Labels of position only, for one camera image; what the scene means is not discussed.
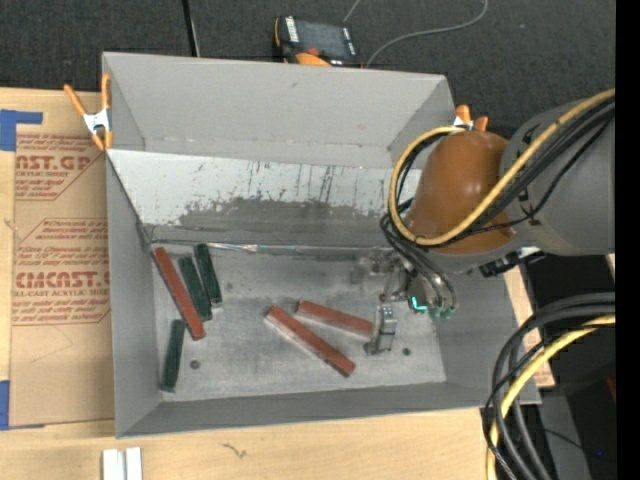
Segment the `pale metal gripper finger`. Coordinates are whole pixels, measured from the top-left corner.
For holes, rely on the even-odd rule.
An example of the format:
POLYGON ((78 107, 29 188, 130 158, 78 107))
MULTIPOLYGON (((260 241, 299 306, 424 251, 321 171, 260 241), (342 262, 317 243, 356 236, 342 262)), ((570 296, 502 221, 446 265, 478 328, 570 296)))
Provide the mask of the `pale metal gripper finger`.
POLYGON ((400 274, 397 266, 392 266, 386 276, 385 284, 380 293, 381 302, 393 302, 397 298, 397 291, 400 286, 400 274))
POLYGON ((375 314, 374 330, 365 346, 368 355, 376 355, 392 350, 398 319, 391 305, 380 305, 375 314))

